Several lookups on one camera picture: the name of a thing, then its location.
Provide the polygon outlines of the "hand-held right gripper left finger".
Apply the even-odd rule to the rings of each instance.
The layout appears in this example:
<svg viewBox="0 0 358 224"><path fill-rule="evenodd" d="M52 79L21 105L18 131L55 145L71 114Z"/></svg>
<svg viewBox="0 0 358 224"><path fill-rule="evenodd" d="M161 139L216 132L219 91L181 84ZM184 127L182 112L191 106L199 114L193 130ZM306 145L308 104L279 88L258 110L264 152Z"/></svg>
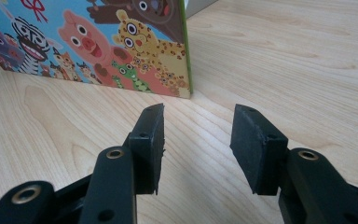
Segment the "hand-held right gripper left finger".
<svg viewBox="0 0 358 224"><path fill-rule="evenodd" d="M158 191L163 152L164 105L151 105L121 146L99 154L78 224L136 224L136 196Z"/></svg>

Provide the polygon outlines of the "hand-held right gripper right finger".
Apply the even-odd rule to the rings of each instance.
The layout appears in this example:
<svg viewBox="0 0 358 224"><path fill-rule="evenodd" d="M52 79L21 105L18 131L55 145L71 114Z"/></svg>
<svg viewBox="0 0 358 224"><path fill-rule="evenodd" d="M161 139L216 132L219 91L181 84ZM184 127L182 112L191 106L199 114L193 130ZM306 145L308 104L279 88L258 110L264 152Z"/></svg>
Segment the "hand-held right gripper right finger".
<svg viewBox="0 0 358 224"><path fill-rule="evenodd" d="M279 197L285 224L358 224L358 187L323 154L290 149L256 109L235 106L230 148L252 193Z"/></svg>

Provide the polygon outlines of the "colourful animal picture book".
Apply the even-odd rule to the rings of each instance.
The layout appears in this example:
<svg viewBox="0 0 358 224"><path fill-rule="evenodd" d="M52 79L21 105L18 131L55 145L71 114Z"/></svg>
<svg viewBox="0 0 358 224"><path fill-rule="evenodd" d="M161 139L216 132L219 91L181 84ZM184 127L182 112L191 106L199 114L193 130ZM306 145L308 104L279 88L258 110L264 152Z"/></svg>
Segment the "colourful animal picture book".
<svg viewBox="0 0 358 224"><path fill-rule="evenodd" d="M187 98L184 0L0 0L0 66Z"/></svg>

